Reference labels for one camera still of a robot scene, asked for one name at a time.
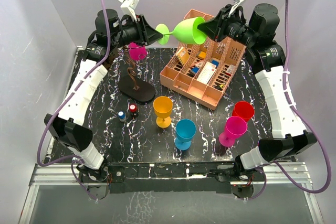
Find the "green wine glass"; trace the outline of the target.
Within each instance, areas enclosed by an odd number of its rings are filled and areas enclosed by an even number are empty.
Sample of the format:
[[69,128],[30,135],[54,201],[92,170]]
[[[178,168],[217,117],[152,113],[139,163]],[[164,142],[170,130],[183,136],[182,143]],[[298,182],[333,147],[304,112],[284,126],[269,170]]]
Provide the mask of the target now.
[[162,34],[163,38],[157,42],[160,45],[165,45],[168,43],[170,36],[174,36],[181,43],[201,45],[206,41],[207,36],[197,27],[204,22],[203,17],[185,19],[178,23],[173,31],[169,31],[165,24],[158,24],[155,30]]

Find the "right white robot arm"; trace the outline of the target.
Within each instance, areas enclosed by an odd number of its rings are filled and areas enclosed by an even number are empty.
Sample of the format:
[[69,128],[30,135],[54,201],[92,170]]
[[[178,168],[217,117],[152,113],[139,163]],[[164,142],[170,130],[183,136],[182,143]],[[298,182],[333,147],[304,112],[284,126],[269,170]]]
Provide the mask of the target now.
[[198,29],[215,42],[229,37],[246,47],[246,59],[267,103],[272,138],[259,140],[257,147],[235,160],[235,176],[247,180],[254,168],[297,155],[315,144],[317,139],[294,114],[285,97],[282,75],[286,56],[274,40],[280,22],[277,8],[271,4],[258,4],[250,20],[246,20],[241,6],[230,15],[231,7],[231,4],[226,5],[216,17],[198,25]]

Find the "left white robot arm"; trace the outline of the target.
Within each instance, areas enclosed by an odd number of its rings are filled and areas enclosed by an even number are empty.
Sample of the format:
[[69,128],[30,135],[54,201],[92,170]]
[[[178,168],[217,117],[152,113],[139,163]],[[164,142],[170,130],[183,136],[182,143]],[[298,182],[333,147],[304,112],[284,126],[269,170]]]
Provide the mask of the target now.
[[120,48],[132,42],[147,46],[163,36],[149,25],[144,15],[119,18],[114,9],[99,11],[95,27],[68,94],[54,114],[46,114],[44,122],[45,132],[71,150],[70,158],[89,169],[91,177],[101,182],[109,172],[103,165],[104,157],[92,142],[92,131],[83,126],[87,108]]

